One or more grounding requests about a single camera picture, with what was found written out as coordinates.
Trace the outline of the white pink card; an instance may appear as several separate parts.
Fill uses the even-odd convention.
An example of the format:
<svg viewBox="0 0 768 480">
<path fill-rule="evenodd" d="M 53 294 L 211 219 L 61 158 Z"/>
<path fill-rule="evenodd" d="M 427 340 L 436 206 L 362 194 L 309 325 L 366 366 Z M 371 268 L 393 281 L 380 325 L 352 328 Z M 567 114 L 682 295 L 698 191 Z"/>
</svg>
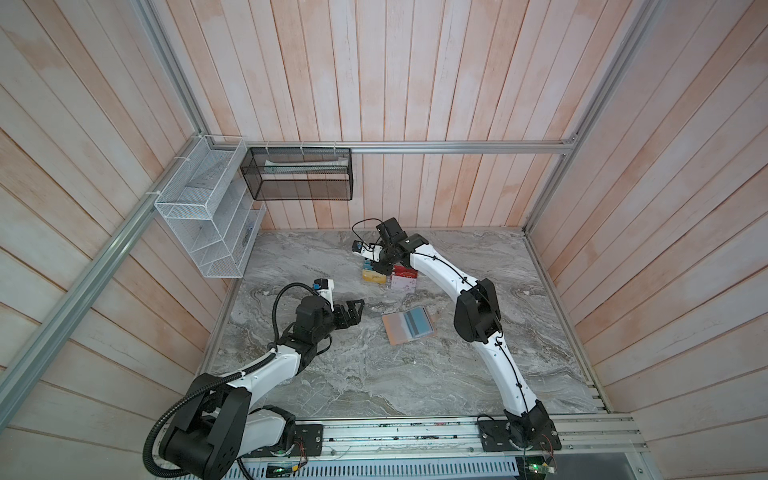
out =
<svg viewBox="0 0 768 480">
<path fill-rule="evenodd" d="M 411 277 L 391 276 L 390 289 L 394 291 L 413 293 L 417 287 L 417 279 Z"/>
</svg>

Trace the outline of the aluminium front rail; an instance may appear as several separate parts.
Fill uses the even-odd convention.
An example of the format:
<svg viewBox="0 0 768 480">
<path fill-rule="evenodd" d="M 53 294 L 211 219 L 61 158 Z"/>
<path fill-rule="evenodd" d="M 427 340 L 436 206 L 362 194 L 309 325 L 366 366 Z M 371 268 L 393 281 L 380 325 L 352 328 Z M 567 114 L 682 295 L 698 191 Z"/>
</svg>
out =
<svg viewBox="0 0 768 480">
<path fill-rule="evenodd" d="M 645 453 L 649 449 L 631 416 L 603 413 L 555 416 L 555 429 L 562 443 L 559 451 L 484 452 L 476 420 L 486 416 L 295 420 L 294 426 L 324 426 L 321 454 L 301 455 L 298 460 L 473 456 L 560 459 L 567 455 Z"/>
</svg>

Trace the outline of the left aluminium wall rail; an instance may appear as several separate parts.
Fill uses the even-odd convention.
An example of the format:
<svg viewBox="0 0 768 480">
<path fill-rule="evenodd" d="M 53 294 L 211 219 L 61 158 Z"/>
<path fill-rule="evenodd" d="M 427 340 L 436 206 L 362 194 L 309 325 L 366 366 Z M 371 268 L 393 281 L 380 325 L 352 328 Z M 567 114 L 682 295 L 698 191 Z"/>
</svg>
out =
<svg viewBox="0 0 768 480">
<path fill-rule="evenodd" d="M 180 169 L 182 156 L 190 153 L 202 137 L 197 133 L 186 140 L 164 173 L 145 192 L 115 234 L 13 357 L 1 376 L 2 429 L 10 425 L 37 382 L 157 216 L 155 202 L 160 191 Z"/>
</svg>

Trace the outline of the red card on stand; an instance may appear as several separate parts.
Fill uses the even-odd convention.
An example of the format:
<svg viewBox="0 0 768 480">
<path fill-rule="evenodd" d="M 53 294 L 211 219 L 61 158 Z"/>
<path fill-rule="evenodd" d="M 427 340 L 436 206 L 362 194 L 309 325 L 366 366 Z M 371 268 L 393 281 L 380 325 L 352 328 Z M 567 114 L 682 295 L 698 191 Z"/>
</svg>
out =
<svg viewBox="0 0 768 480">
<path fill-rule="evenodd" d="M 392 271 L 392 275 L 395 277 L 417 279 L 418 272 L 415 269 L 404 267 L 401 265 L 395 265 Z"/>
</svg>

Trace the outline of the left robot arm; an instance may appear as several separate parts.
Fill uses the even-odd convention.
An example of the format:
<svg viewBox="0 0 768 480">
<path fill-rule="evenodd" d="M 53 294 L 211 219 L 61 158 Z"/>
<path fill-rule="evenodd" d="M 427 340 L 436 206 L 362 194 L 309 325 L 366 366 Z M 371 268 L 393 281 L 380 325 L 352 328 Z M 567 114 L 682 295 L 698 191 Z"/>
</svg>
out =
<svg viewBox="0 0 768 480">
<path fill-rule="evenodd" d="M 291 449 L 295 416 L 280 407 L 256 404 L 306 369 L 323 353 L 319 344 L 334 331 L 358 325 L 364 306 L 362 299 L 330 304 L 310 294 L 265 355 L 224 376 L 195 378 L 151 427 L 142 450 L 145 469 L 158 478 L 221 479 L 254 450 Z"/>
</svg>

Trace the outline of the horizontal aluminium wall rail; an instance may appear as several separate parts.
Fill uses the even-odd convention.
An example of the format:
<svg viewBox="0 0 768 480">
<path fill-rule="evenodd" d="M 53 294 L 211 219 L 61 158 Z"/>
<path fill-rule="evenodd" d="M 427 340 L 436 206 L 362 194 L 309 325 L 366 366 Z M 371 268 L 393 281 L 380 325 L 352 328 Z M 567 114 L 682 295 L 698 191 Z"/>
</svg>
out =
<svg viewBox="0 0 768 480">
<path fill-rule="evenodd" d="M 566 154 L 576 146 L 563 140 L 501 141 L 243 141 L 246 148 L 347 149 L 352 154 Z"/>
</svg>

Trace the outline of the yellow VIP card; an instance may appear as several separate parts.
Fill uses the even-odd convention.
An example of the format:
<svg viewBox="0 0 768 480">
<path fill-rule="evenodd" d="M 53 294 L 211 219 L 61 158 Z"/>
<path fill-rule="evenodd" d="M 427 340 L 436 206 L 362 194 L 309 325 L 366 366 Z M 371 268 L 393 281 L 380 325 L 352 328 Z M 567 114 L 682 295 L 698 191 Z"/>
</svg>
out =
<svg viewBox="0 0 768 480">
<path fill-rule="evenodd" d="M 388 283 L 388 276 L 374 270 L 363 270 L 362 280 L 379 285 L 386 285 Z"/>
</svg>

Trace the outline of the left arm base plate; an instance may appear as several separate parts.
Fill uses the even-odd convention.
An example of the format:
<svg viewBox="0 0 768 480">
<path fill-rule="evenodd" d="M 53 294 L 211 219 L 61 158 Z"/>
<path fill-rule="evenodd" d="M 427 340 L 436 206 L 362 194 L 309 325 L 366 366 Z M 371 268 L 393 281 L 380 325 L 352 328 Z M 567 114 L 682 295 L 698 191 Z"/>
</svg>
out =
<svg viewBox="0 0 768 480">
<path fill-rule="evenodd" d="M 245 458 L 266 458 L 276 460 L 298 460 L 301 455 L 319 456 L 322 452 L 324 426 L 320 423 L 289 426 L 279 441 L 244 455 Z"/>
</svg>

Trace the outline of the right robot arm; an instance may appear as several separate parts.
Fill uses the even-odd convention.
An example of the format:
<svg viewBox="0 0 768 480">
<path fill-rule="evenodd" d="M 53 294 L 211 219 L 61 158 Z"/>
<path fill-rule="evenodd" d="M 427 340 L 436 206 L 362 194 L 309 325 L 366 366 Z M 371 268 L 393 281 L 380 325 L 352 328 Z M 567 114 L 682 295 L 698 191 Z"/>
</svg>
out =
<svg viewBox="0 0 768 480">
<path fill-rule="evenodd" d="M 426 276 L 454 302 L 454 329 L 488 368 L 502 398 L 510 441 L 521 449 L 550 441 L 555 427 L 546 407 L 528 386 L 508 348 L 494 283 L 456 267 L 419 234 L 409 235 L 395 218 L 376 226 L 379 240 L 360 254 L 380 273 L 402 265 Z"/>
</svg>

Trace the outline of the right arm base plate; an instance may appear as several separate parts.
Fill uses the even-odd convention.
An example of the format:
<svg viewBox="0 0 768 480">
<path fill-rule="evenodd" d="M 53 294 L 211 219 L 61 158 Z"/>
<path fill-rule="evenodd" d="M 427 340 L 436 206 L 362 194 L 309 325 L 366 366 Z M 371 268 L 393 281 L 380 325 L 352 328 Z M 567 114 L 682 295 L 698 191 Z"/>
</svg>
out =
<svg viewBox="0 0 768 480">
<path fill-rule="evenodd" d="M 491 417 L 478 418 L 476 425 L 484 452 L 504 451 L 559 451 L 562 443 L 555 425 L 548 420 L 540 429 L 533 433 L 529 440 L 517 438 L 511 424 L 507 420 L 495 420 Z"/>
</svg>

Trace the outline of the black mesh basket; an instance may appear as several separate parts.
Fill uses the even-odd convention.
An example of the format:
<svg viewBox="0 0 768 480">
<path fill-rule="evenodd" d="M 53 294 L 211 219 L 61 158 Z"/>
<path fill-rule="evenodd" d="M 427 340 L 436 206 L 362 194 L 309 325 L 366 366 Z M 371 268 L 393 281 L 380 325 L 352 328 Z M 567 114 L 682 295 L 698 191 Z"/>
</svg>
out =
<svg viewBox="0 0 768 480">
<path fill-rule="evenodd" d="M 349 149 L 250 147 L 240 172 L 256 201 L 349 201 L 354 173 Z"/>
</svg>

